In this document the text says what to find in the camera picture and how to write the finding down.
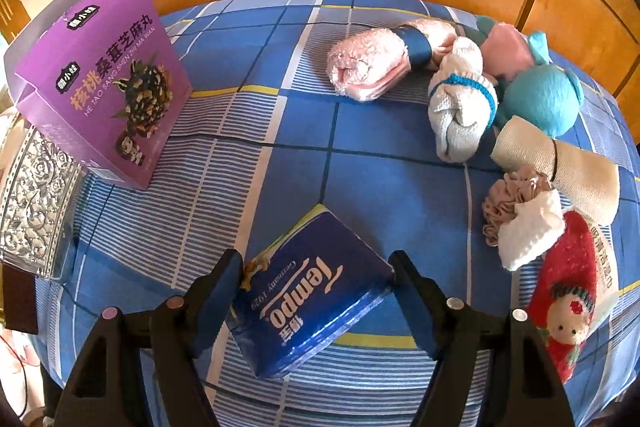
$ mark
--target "blue band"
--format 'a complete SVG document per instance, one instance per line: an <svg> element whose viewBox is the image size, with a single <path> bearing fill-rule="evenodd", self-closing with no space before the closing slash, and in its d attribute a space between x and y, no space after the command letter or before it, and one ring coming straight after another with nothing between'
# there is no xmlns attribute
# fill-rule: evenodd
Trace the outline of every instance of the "blue band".
<svg viewBox="0 0 640 427"><path fill-rule="evenodd" d="M404 42L412 70L429 63L431 60L431 45L427 37L419 29L404 24L398 28L391 28L391 31Z"/></svg>
<svg viewBox="0 0 640 427"><path fill-rule="evenodd" d="M435 86L433 86L433 89L431 89L431 92L429 93L429 98L433 96L433 93L435 93L436 89L438 89L442 84L447 84L449 86L473 87L474 89L480 91L486 98L486 101L489 102L489 109L491 110L491 114L489 115L489 122L486 124L486 128L489 129L489 127L491 127L491 124L494 123L495 118L495 99L491 96L491 93L486 87L480 84L480 82L471 80L470 78L467 78L465 76L450 74L449 78L445 78L443 81L438 82Z"/></svg>

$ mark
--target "rolled towel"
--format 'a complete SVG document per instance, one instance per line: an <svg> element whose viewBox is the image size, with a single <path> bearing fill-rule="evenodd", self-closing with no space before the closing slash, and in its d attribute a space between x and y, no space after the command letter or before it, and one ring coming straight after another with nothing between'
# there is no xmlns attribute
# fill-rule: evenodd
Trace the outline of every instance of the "rolled towel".
<svg viewBox="0 0 640 427"><path fill-rule="evenodd" d="M491 158L505 171L531 165L590 219L610 225L618 212L618 166L599 154L552 140L518 116L498 135Z"/></svg>
<svg viewBox="0 0 640 427"><path fill-rule="evenodd" d="M429 83L429 95L438 157L449 163L468 160L491 127L498 106L494 86L482 76L482 55L473 41L456 39Z"/></svg>
<svg viewBox="0 0 640 427"><path fill-rule="evenodd" d="M440 64L451 51L455 28L436 19L418 19L399 28L374 28L334 44L326 72L338 94L359 102L375 100L411 69Z"/></svg>
<svg viewBox="0 0 640 427"><path fill-rule="evenodd" d="M515 214L498 230L498 254L502 266L509 271L516 271L545 253L564 232L556 189L540 192L526 203L516 203Z"/></svg>

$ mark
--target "screw head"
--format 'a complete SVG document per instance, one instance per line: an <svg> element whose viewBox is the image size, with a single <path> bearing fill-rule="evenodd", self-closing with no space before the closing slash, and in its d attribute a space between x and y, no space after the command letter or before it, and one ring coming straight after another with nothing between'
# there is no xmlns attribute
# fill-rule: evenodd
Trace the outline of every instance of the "screw head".
<svg viewBox="0 0 640 427"><path fill-rule="evenodd" d="M118 309L114 308L113 306L110 306L109 308L105 309L102 312L102 318L104 318L107 321L110 321L111 319L114 319L117 316L118 316Z"/></svg>
<svg viewBox="0 0 640 427"><path fill-rule="evenodd" d="M179 295L174 295L167 300L166 305L172 310L177 310L178 308L182 308L184 305L184 299Z"/></svg>
<svg viewBox="0 0 640 427"><path fill-rule="evenodd" d="M511 315L513 315L513 318L516 319L518 322L524 322L529 318L529 315L527 315L527 312L519 308L511 312Z"/></svg>
<svg viewBox="0 0 640 427"><path fill-rule="evenodd" d="M452 310L461 310L465 307L465 303L457 297L449 297L447 299L447 306Z"/></svg>

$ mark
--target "bedspread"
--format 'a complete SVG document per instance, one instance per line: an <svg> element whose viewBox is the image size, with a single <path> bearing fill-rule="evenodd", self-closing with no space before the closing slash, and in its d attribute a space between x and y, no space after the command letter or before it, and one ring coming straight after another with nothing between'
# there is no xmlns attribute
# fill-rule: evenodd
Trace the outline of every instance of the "bedspread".
<svg viewBox="0 0 640 427"><path fill-rule="evenodd" d="M89 176L80 195L73 277L38 281L36 349L59 383L107 306L155 308L208 273L225 248L247 259L324 203L384 257L408 252L447 296L505 314L524 306L540 261L512 275L482 236L482 201L502 175L487 132L466 164L436 156L429 74L412 73L372 103L338 97L325 73L332 44L416 17L475 17L420 0L221 0L163 18L193 83L146 191ZM620 209L603 227L620 301L582 350L566 392L583 425L635 377L640 344L640 159L615 99L575 71L585 102L562 140L620 168ZM143 353L154 423L168 425ZM462 425L478 418L488 353L479 353ZM395 299L283 381L257 381L223 329L196 362L224 426L409 425L433 371Z"/></svg>

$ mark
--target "silver patterned box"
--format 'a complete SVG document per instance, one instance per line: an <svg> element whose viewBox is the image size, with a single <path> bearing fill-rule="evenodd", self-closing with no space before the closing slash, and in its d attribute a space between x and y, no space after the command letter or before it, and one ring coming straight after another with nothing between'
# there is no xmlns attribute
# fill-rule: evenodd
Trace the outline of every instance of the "silver patterned box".
<svg viewBox="0 0 640 427"><path fill-rule="evenodd" d="M31 127L5 174L0 262L62 282L75 261L73 213L81 166Z"/></svg>

